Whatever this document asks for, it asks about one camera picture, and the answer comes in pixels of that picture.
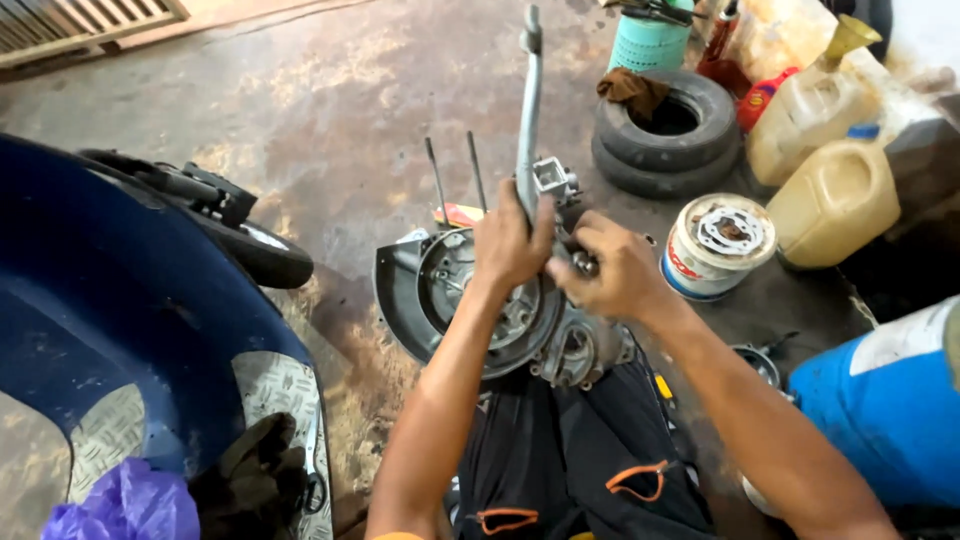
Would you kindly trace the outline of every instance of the concrete floor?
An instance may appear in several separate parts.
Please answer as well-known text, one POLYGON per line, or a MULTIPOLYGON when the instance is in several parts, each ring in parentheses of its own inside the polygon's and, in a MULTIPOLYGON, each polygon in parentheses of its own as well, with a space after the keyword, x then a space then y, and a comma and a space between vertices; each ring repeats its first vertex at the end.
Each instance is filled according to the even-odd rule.
MULTIPOLYGON (((591 165, 594 86, 615 17, 593 0, 541 0, 540 153, 560 157, 597 207, 662 245, 683 203, 619 193, 591 165)), ((378 0, 274 15, 0 87, 0 129, 66 149, 194 160, 259 194, 259 221, 317 261, 315 279, 281 303, 324 378, 339 532, 363 520, 386 434, 418 371, 377 324, 373 249, 430 226, 437 198, 425 136, 450 201, 476 204, 467 130, 488 198, 494 180, 510 175, 526 73, 522 19, 512 0, 378 0)), ((698 309, 730 343, 803 331, 787 350, 795 362, 862 333, 847 297, 832 274, 798 277, 771 262, 698 309)), ((653 360, 699 443, 719 531, 773 535, 689 388, 669 361, 653 360)))

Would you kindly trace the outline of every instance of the brown rag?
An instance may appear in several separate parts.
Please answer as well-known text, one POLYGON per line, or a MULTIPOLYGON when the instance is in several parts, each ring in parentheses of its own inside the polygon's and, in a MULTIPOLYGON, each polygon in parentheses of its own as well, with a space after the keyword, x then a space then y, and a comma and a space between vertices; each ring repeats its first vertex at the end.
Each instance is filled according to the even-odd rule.
POLYGON ((597 83, 597 94, 611 103, 622 103, 635 121, 652 120, 654 109, 669 93, 670 86, 637 75, 626 67, 615 67, 597 83))

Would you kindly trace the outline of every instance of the hand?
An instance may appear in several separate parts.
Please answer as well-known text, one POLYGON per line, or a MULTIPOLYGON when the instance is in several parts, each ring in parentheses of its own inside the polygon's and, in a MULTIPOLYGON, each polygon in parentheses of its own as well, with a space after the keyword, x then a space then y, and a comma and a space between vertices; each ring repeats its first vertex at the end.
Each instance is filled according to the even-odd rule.
POLYGON ((632 317, 645 325, 671 307, 684 305, 663 279, 650 242, 642 235, 588 210, 577 222, 573 239, 597 259, 599 274, 588 279, 559 258, 551 258, 546 271, 574 304, 597 315, 632 317))
POLYGON ((496 209, 473 228, 473 280, 506 297, 515 287, 536 276, 553 247, 553 197, 541 196, 537 223, 530 234, 527 216, 516 197, 516 181, 500 181, 496 209))

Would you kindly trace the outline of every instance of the purple plastic bag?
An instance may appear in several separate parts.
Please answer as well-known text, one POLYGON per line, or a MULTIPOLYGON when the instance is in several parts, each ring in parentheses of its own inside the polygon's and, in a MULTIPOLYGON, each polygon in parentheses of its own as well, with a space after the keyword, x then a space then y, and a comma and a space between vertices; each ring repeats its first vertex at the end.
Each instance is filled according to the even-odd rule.
POLYGON ((54 506, 40 540, 198 540, 197 505, 181 475, 128 457, 94 482, 82 504, 54 506))

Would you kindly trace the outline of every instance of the black tire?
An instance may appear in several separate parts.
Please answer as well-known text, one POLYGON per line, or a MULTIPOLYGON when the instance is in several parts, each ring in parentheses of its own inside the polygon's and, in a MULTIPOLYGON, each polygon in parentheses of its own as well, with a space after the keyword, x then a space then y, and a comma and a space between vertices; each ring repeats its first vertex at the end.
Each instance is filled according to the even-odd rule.
POLYGON ((618 160, 597 135, 590 141, 590 151, 593 153, 593 164, 607 182, 646 199, 680 199, 703 195, 730 176, 741 154, 737 141, 719 158, 698 169, 679 173, 656 173, 634 169, 618 160))
POLYGON ((299 246, 267 231, 255 223, 246 222, 241 227, 269 236, 285 249, 264 243, 249 234, 235 231, 219 221, 189 212, 197 223, 213 236, 229 253, 253 282, 276 289, 295 289, 306 283, 313 275, 313 259, 299 246))
POLYGON ((740 138, 733 99, 720 85, 690 71, 653 69, 644 77, 670 85, 667 99, 690 110, 697 127, 680 135, 654 135, 641 130, 619 104, 600 100, 595 134, 618 160, 651 172, 680 172, 716 161, 740 138))

